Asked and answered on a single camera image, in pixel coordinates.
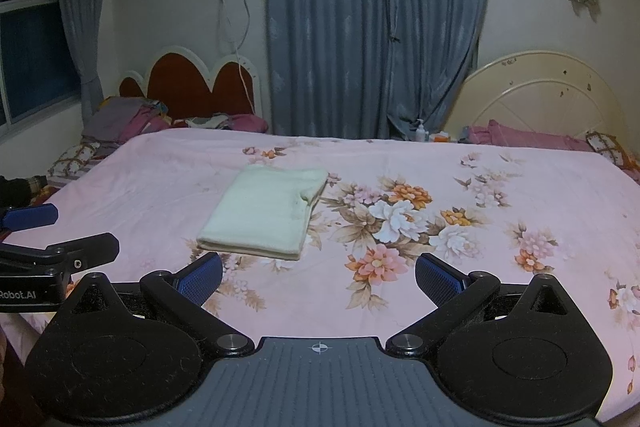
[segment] blue gripper pad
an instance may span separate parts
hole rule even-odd
[[[18,230],[37,229],[53,225],[58,220],[58,209],[51,203],[25,208],[12,208],[0,221],[0,229],[12,232]]]
[[[175,289],[197,306],[202,306],[222,282],[222,260],[207,254],[208,259],[177,280]]]
[[[439,308],[469,285],[470,279],[431,255],[421,255],[415,263],[418,288]]]
[[[427,367],[372,338],[265,338],[213,365],[184,402],[136,427],[494,427],[447,397]],[[580,420],[574,427],[596,427]],[[46,427],[70,427],[58,421]]]

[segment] folded towel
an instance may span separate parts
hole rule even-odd
[[[300,258],[306,228],[324,188],[323,169],[249,165],[226,190],[198,234],[205,250]]]

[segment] bedsheet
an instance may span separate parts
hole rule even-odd
[[[175,272],[203,254],[196,234],[251,163],[331,173],[300,261],[221,253],[223,282],[204,308],[256,343],[372,335],[384,344],[434,309],[412,273],[431,251],[503,282],[553,273],[614,365],[598,417],[640,401],[640,187],[593,153],[168,130],[132,139],[53,195],[55,225],[7,242],[44,248],[111,232],[120,255],[101,270],[112,281]],[[42,331],[50,316],[24,318]]]

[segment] power cord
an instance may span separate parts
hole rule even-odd
[[[249,102],[249,106],[251,106],[251,112],[252,114],[255,114],[255,106],[254,106],[254,102],[252,100],[252,97],[249,95],[249,89],[246,87],[246,82],[244,80],[244,76],[242,75],[242,66],[240,65],[240,55],[238,53],[238,50],[242,47],[242,45],[244,44],[244,41],[246,40],[246,36],[249,33],[249,26],[251,25],[251,11],[249,10],[249,5],[247,3],[246,0],[242,0],[242,2],[244,3],[244,9],[246,10],[246,26],[244,27],[244,32],[242,33],[242,38],[240,39],[240,43],[237,44],[236,40],[233,39],[233,35],[232,36],[232,40],[227,40],[226,42],[229,42],[230,44],[233,44],[234,47],[234,51],[236,53],[236,61],[238,62],[238,74],[240,75],[240,80],[242,82],[242,87],[244,87],[244,93],[246,95],[246,99]],[[233,25],[231,23],[231,20],[229,19],[229,14],[228,14],[228,10],[226,9],[226,1],[222,0],[222,11],[225,14],[225,19],[226,19],[226,23],[228,24],[229,27],[229,33],[232,33],[233,30]]]

